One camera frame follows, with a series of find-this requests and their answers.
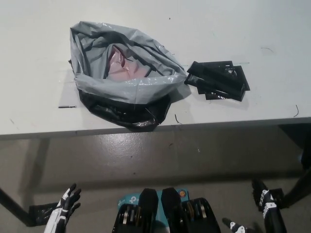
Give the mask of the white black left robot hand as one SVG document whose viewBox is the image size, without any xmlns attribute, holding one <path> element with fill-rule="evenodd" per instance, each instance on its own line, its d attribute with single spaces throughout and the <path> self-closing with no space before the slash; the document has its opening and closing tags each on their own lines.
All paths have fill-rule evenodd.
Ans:
<svg viewBox="0 0 311 233">
<path fill-rule="evenodd" d="M 69 218 L 78 209 L 81 204 L 81 189 L 76 189 L 77 184 L 74 183 L 66 190 L 62 198 L 58 202 L 56 208 L 52 211 L 50 218 L 46 224 L 44 233 L 65 233 Z"/>
</svg>

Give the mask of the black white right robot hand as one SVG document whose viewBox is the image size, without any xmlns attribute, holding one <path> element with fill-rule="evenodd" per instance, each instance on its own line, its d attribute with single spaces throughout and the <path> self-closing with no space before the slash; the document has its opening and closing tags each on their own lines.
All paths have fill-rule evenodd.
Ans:
<svg viewBox="0 0 311 233">
<path fill-rule="evenodd" d="M 280 211 L 280 201 L 284 197 L 282 189 L 269 189 L 258 179 L 252 180 L 252 188 L 255 204 L 263 217 L 265 231 L 285 233 L 287 229 Z"/>
</svg>

